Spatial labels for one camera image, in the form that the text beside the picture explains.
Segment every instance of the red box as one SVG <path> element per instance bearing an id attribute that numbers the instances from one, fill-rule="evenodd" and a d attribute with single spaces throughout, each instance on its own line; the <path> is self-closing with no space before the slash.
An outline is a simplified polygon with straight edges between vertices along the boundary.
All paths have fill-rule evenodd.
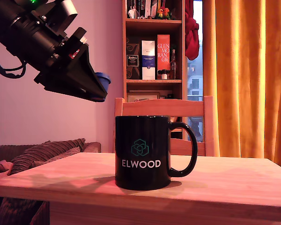
<path id="1" fill-rule="evenodd" d="M 170 36 L 157 35 L 157 70 L 170 70 Z"/>

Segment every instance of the wooden table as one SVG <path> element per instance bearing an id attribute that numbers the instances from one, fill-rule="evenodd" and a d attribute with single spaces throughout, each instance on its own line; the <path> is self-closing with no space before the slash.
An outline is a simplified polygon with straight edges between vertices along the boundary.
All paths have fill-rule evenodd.
<path id="1" fill-rule="evenodd" d="M 172 166 L 189 158 L 171 156 Z M 51 225 L 281 225 L 281 167 L 267 159 L 198 157 L 154 191 L 118 188 L 114 160 L 79 153 L 0 180 L 0 196 L 50 201 Z"/>

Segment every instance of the window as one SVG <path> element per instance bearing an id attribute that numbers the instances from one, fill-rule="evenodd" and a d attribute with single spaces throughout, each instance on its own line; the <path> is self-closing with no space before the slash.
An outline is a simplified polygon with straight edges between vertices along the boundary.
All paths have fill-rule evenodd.
<path id="1" fill-rule="evenodd" d="M 199 89 L 199 79 L 193 79 L 192 80 L 192 88 L 193 89 Z"/>
<path id="2" fill-rule="evenodd" d="M 199 24 L 199 55 L 187 61 L 188 100 L 203 101 L 203 5 L 202 0 L 193 1 L 193 18 Z M 189 126 L 193 129 L 198 142 L 203 141 L 203 119 L 189 117 Z"/>

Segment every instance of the sofa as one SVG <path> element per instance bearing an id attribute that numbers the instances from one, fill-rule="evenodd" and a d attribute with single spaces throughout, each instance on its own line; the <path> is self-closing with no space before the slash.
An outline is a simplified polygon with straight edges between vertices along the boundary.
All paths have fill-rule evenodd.
<path id="1" fill-rule="evenodd" d="M 0 145 L 0 162 L 5 162 L 6 167 L 11 165 L 6 171 L 0 172 L 0 179 L 79 152 L 101 152 L 101 144 L 77 139 L 48 141 L 39 145 Z M 48 202 L 0 197 L 0 225 L 46 225 L 49 220 Z"/>

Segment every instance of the bookshelf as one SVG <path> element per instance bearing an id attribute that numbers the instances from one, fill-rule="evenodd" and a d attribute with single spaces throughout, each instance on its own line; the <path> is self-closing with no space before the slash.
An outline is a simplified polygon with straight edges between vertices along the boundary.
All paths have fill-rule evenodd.
<path id="1" fill-rule="evenodd" d="M 166 7 L 176 9 L 176 20 L 155 19 L 130 19 L 126 14 L 126 0 L 122 0 L 123 16 L 123 77 L 124 99 L 127 101 L 127 93 L 131 90 L 150 92 L 166 91 L 174 95 L 176 99 L 187 100 L 187 58 L 185 57 L 185 0 L 166 0 Z M 158 34 L 170 35 L 170 44 L 176 46 L 177 71 L 176 80 L 130 80 L 126 78 L 126 37 L 138 36 L 142 40 L 154 40 L 157 43 Z"/>

